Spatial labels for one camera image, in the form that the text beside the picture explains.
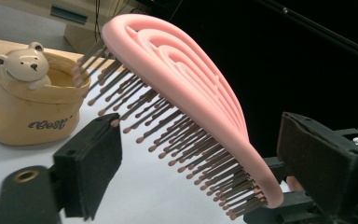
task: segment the white table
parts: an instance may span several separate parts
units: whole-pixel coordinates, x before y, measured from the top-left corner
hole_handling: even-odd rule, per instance
[[[97,111],[104,105],[88,106],[86,102],[80,108],[80,121],[71,136],[95,119]],[[179,174],[179,164],[171,167],[168,165],[170,158],[161,160],[159,152],[148,152],[151,145],[147,142],[136,144],[135,139],[144,131],[140,127],[121,135],[123,161],[92,223],[244,223],[241,217],[231,221],[226,211],[213,201],[213,196],[207,196],[206,191],[195,186],[194,179],[186,179],[187,172]],[[7,175],[20,168],[32,165],[49,168],[53,153],[69,139],[27,147],[0,144],[0,184]],[[66,224],[84,222],[82,218],[66,218],[63,212],[61,218]]]

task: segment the hairbrush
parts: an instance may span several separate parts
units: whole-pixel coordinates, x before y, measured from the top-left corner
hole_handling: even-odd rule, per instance
[[[249,142],[235,93],[189,35],[159,18],[123,14],[103,26],[101,37],[72,71],[77,87],[98,73],[89,89],[99,87],[99,93],[85,97],[93,105],[104,96],[99,116],[124,108],[112,126],[129,116],[137,121],[123,133],[150,126],[136,142],[157,135],[148,150],[159,150],[161,159],[171,155],[170,166],[182,163],[178,172],[197,178],[194,184],[231,219],[282,203],[280,184]],[[103,62],[95,65],[99,58]]]

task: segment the paper bag pot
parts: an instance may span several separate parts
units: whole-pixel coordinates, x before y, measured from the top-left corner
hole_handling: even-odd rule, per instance
[[[76,62],[52,53],[44,55],[51,85],[43,88],[30,90],[29,83],[10,80],[0,68],[1,143],[27,146],[57,141],[69,136],[79,122],[90,80],[75,88],[71,69]]]

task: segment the screw hole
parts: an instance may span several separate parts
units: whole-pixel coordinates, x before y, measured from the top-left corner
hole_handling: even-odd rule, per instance
[[[349,152],[353,155],[358,155],[358,150],[356,149],[350,149]]]
[[[68,151],[66,152],[66,155],[67,155],[67,156],[72,156],[72,155],[74,155],[75,153],[76,153],[76,150],[71,149],[71,150],[68,150]]]
[[[17,174],[16,176],[14,176],[14,181],[18,183],[24,183],[34,179],[37,175],[39,175],[39,172],[37,170],[23,171]]]

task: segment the bear face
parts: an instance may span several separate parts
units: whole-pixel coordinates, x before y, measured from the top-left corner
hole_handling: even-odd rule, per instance
[[[10,80],[29,82],[31,90],[50,85],[48,60],[43,51],[41,44],[33,42],[28,49],[13,50],[6,55],[0,54],[0,68],[6,70]]]

